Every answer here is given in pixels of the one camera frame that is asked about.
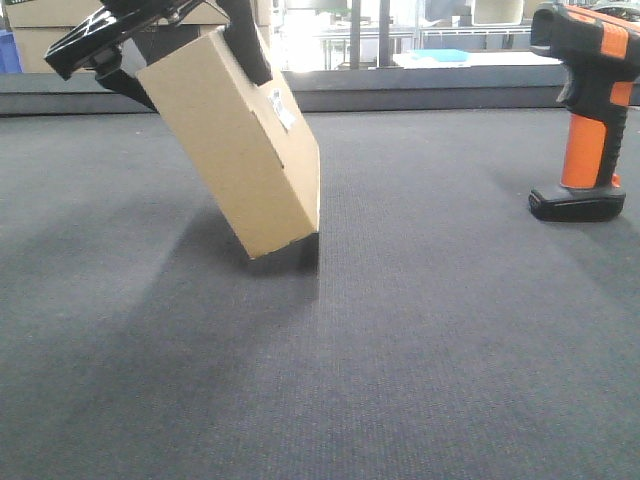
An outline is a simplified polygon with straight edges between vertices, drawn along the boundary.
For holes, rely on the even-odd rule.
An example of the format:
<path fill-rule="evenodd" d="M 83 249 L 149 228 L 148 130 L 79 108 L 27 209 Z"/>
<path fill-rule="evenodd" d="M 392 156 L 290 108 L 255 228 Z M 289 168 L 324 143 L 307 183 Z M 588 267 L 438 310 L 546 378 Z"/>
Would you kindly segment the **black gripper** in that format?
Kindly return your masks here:
<path fill-rule="evenodd" d="M 52 43 L 45 62 L 63 79 L 80 69 L 93 71 L 104 88 L 124 95 L 152 111 L 156 107 L 141 83 L 121 70 L 122 44 L 134 33 L 164 20 L 179 24 L 201 3 L 196 0 L 103 1 L 101 7 Z M 225 42 L 247 78 L 255 85 L 272 80 L 249 0 L 218 0 L 229 18 Z"/>

